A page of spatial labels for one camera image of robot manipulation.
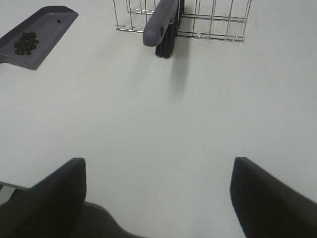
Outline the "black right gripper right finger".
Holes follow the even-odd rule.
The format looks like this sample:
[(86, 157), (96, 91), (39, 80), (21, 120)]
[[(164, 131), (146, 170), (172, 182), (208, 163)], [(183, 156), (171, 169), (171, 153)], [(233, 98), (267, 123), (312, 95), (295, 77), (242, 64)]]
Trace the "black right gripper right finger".
[(233, 209), (247, 238), (315, 238), (317, 204), (246, 157), (234, 160)]

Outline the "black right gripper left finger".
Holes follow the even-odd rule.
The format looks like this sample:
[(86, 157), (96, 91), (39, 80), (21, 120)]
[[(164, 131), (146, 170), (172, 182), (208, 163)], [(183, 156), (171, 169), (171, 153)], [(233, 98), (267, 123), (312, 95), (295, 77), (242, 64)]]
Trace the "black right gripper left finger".
[(86, 197), (86, 166), (73, 158), (0, 206), (2, 238), (68, 238)]

